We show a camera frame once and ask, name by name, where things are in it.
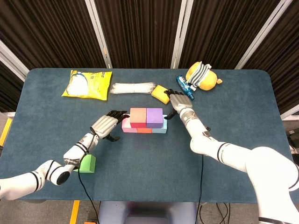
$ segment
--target stuffed toy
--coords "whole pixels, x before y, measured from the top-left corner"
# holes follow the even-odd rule
[[[199,87],[202,90],[211,90],[216,84],[221,84],[222,80],[217,78],[217,75],[210,70],[209,64],[204,65],[202,62],[196,62],[188,70],[186,80],[190,83],[193,91]]]

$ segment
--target yellow bag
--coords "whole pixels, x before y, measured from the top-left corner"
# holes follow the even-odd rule
[[[70,83],[62,97],[80,97],[107,100],[112,72],[80,72],[71,70]]]

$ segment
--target blue tablecloth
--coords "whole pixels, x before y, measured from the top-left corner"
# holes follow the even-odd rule
[[[113,83],[156,82],[180,90],[171,69],[78,69],[112,71]],[[109,94],[108,101],[61,97],[71,69],[33,69],[24,84],[10,134],[0,157],[1,178],[35,170],[63,154],[103,114],[131,107],[162,107],[172,110],[150,94]],[[214,70],[223,80],[211,91],[197,89],[194,109],[209,126],[213,137],[242,147],[274,148],[291,158],[269,75],[260,70]],[[102,140],[91,153],[96,156],[94,174],[82,174],[95,200],[195,202],[199,198],[201,156],[189,148],[190,136],[179,117],[168,123],[167,134],[112,132],[118,142]],[[203,202],[256,202],[246,173],[205,157]],[[292,193],[295,201],[298,194]],[[26,199],[87,199],[72,173],[62,186],[47,182]]]

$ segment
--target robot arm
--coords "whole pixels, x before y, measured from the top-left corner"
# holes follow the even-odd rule
[[[166,91],[173,111],[179,114],[191,136],[191,150],[213,157],[220,163],[248,174],[254,187],[261,224],[298,224],[299,213],[289,191],[299,188],[299,167],[274,149],[253,150],[215,140],[192,109],[189,98],[173,90]]]
[[[126,111],[111,111],[97,120],[90,128],[92,133],[86,134],[64,154],[64,166],[49,160],[30,173],[0,179],[0,199],[14,200],[36,192],[43,188],[46,180],[55,185],[66,182],[71,172],[80,167],[84,156],[96,147],[100,139],[119,139],[111,137],[110,132],[128,117],[125,113]]]

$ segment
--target black curtain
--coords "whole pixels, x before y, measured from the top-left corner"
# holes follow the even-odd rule
[[[17,108],[23,81],[0,62],[0,112],[14,112]]]
[[[294,0],[244,69],[269,73],[280,113],[299,104],[299,0]]]
[[[96,0],[114,68],[170,68],[181,0]]]
[[[280,0],[195,0],[179,68],[234,69]]]
[[[0,0],[0,39],[29,68],[105,68],[84,0]]]

